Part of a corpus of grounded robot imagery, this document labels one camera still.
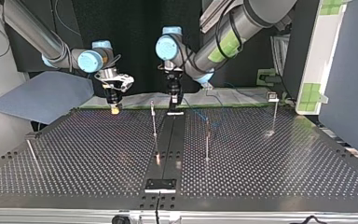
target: green tape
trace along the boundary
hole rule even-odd
[[[275,68],[258,69],[258,71],[257,71],[257,81],[255,83],[257,86],[274,86],[273,83],[266,83],[264,80],[261,80],[260,79],[261,76],[275,77],[276,76]]]
[[[319,83],[304,83],[298,110],[300,111],[315,111],[317,104],[321,100],[320,94],[321,84]]]
[[[338,15],[343,4],[343,0],[324,0],[319,15]]]
[[[232,30],[220,41],[220,47],[228,57],[233,57],[238,53],[240,44],[241,43],[238,42],[238,39]],[[225,56],[223,56],[219,48],[216,47],[216,49],[214,49],[208,56],[208,59],[214,63],[221,63],[225,60]]]

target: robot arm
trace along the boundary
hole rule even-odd
[[[133,78],[118,74],[111,43],[107,40],[95,41],[92,49],[72,49],[51,32],[35,17],[21,0],[6,0],[0,4],[0,14],[4,11],[5,22],[42,53],[45,65],[55,68],[81,69],[87,73],[98,72],[98,79],[105,88],[106,99],[112,113],[118,113],[117,104],[121,94],[128,90]]]
[[[228,12],[229,20],[219,28],[220,41],[215,36],[197,54],[182,43],[180,27],[165,27],[156,44],[156,53],[161,60],[183,68],[186,74],[206,87],[216,67],[235,57],[239,46],[261,29],[280,21],[295,3],[296,0],[243,0],[243,4]]]

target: end effector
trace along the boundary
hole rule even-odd
[[[132,86],[134,78],[117,72],[116,62],[121,56],[114,56],[111,43],[107,40],[95,41],[92,49],[73,49],[68,57],[76,59],[72,63],[74,68],[86,73],[96,73],[94,77],[103,84],[106,102],[110,105],[112,114],[118,114],[122,94]],[[56,62],[43,55],[42,59],[45,65],[51,67],[67,67],[67,62],[70,61]]]
[[[110,105],[112,114],[118,114],[122,95],[132,86],[133,77],[127,74],[119,74],[115,67],[111,67],[100,70],[95,74],[95,78],[103,83],[106,101]]]

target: vertical metal pin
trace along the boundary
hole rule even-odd
[[[34,154],[34,148],[32,147],[31,141],[29,139],[26,140],[28,144],[28,148],[31,151],[32,159],[36,160],[36,155]]]
[[[155,138],[157,137],[157,130],[156,130],[156,112],[154,110],[154,102],[151,101],[150,102],[150,110],[152,113],[152,119],[153,119],[153,136],[155,136]]]
[[[209,138],[211,137],[211,127],[208,118],[206,119],[206,142],[205,142],[205,148],[206,148],[206,161],[209,160]]]
[[[274,121],[275,121],[275,119],[277,118],[278,103],[279,103],[279,101],[275,102]]]

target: metal rod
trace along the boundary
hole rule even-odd
[[[157,137],[156,112],[154,110],[154,102],[153,101],[150,102],[150,110],[152,112],[152,119],[153,119],[153,136],[155,136],[155,138],[156,138]]]
[[[36,157],[36,155],[34,154],[34,148],[32,147],[31,141],[30,141],[29,139],[27,139],[26,141],[27,141],[27,144],[28,144],[28,148],[29,148],[30,151],[31,151],[32,159],[36,160],[37,157]]]
[[[275,121],[275,119],[277,118],[277,112],[278,112],[278,103],[279,103],[279,101],[277,101],[277,102],[275,103],[275,110],[274,110],[274,121]]]
[[[5,22],[49,59],[62,54],[62,42],[20,0],[6,0]]]
[[[209,138],[211,137],[211,127],[208,118],[206,118],[206,141],[205,141],[205,159],[209,160]]]

